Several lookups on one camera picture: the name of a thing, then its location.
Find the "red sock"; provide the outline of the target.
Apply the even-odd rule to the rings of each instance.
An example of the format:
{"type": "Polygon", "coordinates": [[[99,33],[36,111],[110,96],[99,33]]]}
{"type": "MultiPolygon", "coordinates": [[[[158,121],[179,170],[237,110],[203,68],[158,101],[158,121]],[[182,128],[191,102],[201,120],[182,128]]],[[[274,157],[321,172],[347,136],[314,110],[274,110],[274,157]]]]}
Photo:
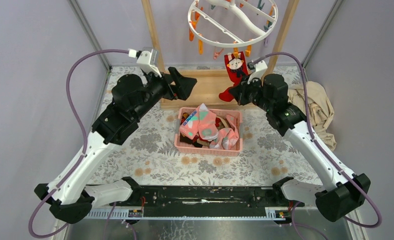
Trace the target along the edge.
{"type": "Polygon", "coordinates": [[[218,130],[223,129],[225,127],[224,123],[223,123],[223,119],[220,117],[216,117],[215,119],[215,126],[218,130]]]}
{"type": "Polygon", "coordinates": [[[226,90],[221,92],[218,97],[224,102],[231,102],[234,97],[229,93],[229,89],[236,87],[241,82],[242,78],[249,74],[245,53],[240,51],[237,56],[234,53],[228,53],[224,55],[224,63],[232,86],[229,86],[226,90]]]}

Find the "pink plastic basket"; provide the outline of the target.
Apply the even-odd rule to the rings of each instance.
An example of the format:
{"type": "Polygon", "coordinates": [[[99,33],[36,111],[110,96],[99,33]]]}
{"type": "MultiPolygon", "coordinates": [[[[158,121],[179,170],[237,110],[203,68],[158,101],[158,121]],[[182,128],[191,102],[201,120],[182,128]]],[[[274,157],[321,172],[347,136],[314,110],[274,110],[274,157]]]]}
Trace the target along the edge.
{"type": "Polygon", "coordinates": [[[241,124],[243,123],[243,114],[238,110],[215,109],[215,108],[209,109],[210,111],[214,112],[217,117],[226,117],[226,120],[230,119],[229,116],[233,117],[235,119],[233,125],[236,127],[239,136],[239,139],[231,147],[231,149],[214,149],[214,148],[210,148],[209,146],[196,147],[191,143],[186,143],[180,140],[181,134],[179,130],[180,128],[179,123],[181,122],[181,118],[184,113],[191,115],[194,110],[195,108],[192,107],[182,107],[179,110],[179,114],[177,117],[178,125],[176,128],[176,133],[174,135],[174,146],[181,153],[237,157],[239,153],[243,150],[243,146],[244,146],[243,143],[244,139],[242,137],[242,130],[241,130],[241,124]]]}

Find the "brown argyle sock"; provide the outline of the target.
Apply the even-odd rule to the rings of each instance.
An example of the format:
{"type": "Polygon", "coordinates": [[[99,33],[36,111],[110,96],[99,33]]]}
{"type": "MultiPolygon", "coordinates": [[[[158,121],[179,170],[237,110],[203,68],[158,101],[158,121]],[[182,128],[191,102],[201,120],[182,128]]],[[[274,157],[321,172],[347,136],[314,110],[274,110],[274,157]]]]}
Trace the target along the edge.
{"type": "Polygon", "coordinates": [[[198,133],[193,137],[193,139],[190,139],[189,137],[185,136],[183,133],[180,133],[179,141],[181,143],[192,145],[195,148],[209,147],[211,143],[208,140],[202,139],[198,133]]]}

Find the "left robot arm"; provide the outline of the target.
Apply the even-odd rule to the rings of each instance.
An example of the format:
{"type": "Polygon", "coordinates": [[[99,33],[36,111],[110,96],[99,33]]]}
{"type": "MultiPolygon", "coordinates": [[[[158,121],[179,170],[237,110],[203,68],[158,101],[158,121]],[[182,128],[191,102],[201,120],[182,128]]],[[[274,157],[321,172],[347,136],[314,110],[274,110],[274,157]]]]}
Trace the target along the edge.
{"type": "Polygon", "coordinates": [[[141,118],[161,99],[187,100],[197,83],[170,67],[167,74],[145,75],[147,84],[136,74],[126,74],[113,87],[112,101],[95,120],[84,148],[63,172],[49,183],[40,183],[34,193],[49,204],[52,215],[75,224],[93,208],[125,202],[129,206],[140,200],[140,186],[131,177],[109,184],[90,185],[89,180],[103,161],[139,127],[141,118]]]}

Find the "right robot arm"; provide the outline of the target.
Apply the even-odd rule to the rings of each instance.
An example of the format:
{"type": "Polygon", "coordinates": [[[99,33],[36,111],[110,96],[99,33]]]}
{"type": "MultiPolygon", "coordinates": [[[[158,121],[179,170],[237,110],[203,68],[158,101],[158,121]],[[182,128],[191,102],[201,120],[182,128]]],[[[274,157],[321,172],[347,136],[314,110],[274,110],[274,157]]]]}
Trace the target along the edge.
{"type": "Polygon", "coordinates": [[[254,104],[266,112],[269,124],[297,149],[315,170],[320,185],[285,177],[272,185],[272,201],[284,206],[289,201],[315,205],[321,215],[336,222],[360,207],[365,201],[371,181],[364,174],[355,174],[320,140],[307,123],[306,115],[289,102],[288,85],[279,74],[264,80],[248,82],[246,76],[229,89],[239,105],[254,104]]]}

